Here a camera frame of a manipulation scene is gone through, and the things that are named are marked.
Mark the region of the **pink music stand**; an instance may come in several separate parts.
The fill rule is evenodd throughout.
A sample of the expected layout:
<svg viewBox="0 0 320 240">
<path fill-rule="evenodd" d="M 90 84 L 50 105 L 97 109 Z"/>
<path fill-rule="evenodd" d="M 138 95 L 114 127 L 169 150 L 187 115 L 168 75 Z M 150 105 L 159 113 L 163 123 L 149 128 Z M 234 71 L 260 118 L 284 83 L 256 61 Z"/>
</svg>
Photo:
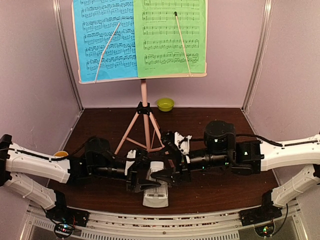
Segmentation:
<svg viewBox="0 0 320 240">
<path fill-rule="evenodd" d="M 75 39 L 75 30 L 74 30 L 74 14 L 73 14 L 73 2 L 71 4 L 71 10 L 72 10 L 72 23 L 73 23 L 73 32 L 74 32 L 74 42 L 75 42 L 75 49 L 77 47 L 76 39 Z M 76 55 L 77 55 L 77 66 L 78 66 L 78 54 L 76 49 Z M 129 78 L 129 79 L 122 79 L 122 80 L 107 80 L 107 81 L 101 81 L 97 83 L 104 83 L 104 82 L 116 82 L 116 81 L 128 81 L 128 80 L 138 80 L 140 81 L 140 89 L 141 89 L 141 97 L 142 100 L 138 104 L 136 108 L 136 113 L 133 117 L 133 120 L 129 124 L 129 128 L 132 128 L 136 120 L 139 116 L 143 116 L 144 120 L 144 134 L 145 134 L 145 143 L 142 144 L 142 147 L 146 149 L 148 152 L 153 152 L 155 148 L 153 147 L 153 141 L 154 138 L 160 138 L 160 127 L 156 121 L 156 118 L 154 114 L 152 113 L 150 103 L 148 102 L 147 97 L 147 80 L 148 79 L 165 79 L 169 78 L 172 79 L 174 77 L 161 77 L 161 78 L 139 78 L 138 75 L 136 78 Z"/>
</svg>

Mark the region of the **green sheet music paper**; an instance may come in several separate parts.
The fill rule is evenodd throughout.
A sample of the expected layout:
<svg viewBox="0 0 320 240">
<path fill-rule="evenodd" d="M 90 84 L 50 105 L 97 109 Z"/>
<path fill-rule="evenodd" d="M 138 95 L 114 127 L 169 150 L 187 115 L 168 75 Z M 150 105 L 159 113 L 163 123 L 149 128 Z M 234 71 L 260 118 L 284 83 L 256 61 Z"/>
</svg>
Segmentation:
<svg viewBox="0 0 320 240">
<path fill-rule="evenodd" d="M 207 75 L 206 0 L 133 1 L 139 78 Z"/>
</svg>

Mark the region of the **blue sheet music paper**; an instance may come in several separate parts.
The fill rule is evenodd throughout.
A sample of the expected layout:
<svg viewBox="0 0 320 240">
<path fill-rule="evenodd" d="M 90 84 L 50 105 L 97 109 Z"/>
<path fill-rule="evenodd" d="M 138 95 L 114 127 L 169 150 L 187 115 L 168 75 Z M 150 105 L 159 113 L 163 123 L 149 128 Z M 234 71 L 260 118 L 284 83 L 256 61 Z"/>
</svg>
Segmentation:
<svg viewBox="0 0 320 240">
<path fill-rule="evenodd" d="M 80 83 L 137 78 L 133 1 L 75 0 L 72 8 Z"/>
</svg>

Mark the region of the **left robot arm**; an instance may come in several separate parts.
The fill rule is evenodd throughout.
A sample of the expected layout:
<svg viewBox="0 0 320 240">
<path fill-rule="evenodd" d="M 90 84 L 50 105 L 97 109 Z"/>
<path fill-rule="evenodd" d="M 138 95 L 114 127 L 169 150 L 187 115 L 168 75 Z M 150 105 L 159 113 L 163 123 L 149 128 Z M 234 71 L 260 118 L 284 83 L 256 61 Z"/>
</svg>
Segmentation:
<svg viewBox="0 0 320 240">
<path fill-rule="evenodd" d="M 89 138 L 82 148 L 81 156 L 48 155 L 19 146 L 13 143 L 11 135 L 4 134 L 0 138 L 0 185 L 51 210 L 61 222 L 72 218 L 65 195 L 35 182 L 29 175 L 63 184 L 75 184 L 92 177 L 124 180 L 126 190 L 133 193 L 161 186 L 158 181 L 138 177 L 138 171 L 150 163 L 143 150 L 134 149 L 129 158 L 118 157 L 111 152 L 109 141 L 100 137 Z"/>
</svg>

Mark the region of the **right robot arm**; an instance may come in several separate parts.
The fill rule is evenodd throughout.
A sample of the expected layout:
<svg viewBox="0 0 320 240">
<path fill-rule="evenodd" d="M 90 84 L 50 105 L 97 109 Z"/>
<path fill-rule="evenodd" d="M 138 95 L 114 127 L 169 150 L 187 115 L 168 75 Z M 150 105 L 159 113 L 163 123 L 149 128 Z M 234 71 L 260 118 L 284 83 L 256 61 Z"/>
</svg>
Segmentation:
<svg viewBox="0 0 320 240">
<path fill-rule="evenodd" d="M 281 167 L 303 165 L 303 169 L 286 183 L 266 192 L 256 210 L 259 220 L 268 220 L 276 209 L 320 183 L 320 136 L 276 142 L 255 134 L 243 134 L 248 141 L 238 142 L 240 134 L 232 123 L 209 122 L 203 138 L 204 148 L 191 150 L 191 135 L 167 131 L 162 144 L 174 157 L 175 166 L 151 174 L 172 185 L 189 181 L 191 172 L 226 167 L 241 176 L 260 174 Z"/>
</svg>

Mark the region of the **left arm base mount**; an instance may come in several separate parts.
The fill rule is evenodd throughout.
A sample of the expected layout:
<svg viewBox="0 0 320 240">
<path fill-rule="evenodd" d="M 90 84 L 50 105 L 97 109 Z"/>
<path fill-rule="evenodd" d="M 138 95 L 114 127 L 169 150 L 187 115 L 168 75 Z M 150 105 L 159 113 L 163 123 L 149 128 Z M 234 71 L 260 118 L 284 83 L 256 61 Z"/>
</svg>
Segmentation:
<svg viewBox="0 0 320 240">
<path fill-rule="evenodd" d="M 45 213 L 48 219 L 72 226 L 86 227 L 90 213 L 75 208 L 52 208 Z"/>
</svg>

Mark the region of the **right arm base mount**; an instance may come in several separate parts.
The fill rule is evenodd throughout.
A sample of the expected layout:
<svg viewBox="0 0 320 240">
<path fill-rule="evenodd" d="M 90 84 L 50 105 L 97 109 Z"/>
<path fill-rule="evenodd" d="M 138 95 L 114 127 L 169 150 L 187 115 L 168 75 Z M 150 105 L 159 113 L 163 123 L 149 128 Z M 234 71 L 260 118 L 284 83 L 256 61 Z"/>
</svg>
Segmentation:
<svg viewBox="0 0 320 240">
<path fill-rule="evenodd" d="M 282 208 L 279 207 L 255 207 L 241 210 L 239 217 L 242 226 L 255 225 L 267 221 L 271 221 L 282 216 Z"/>
</svg>

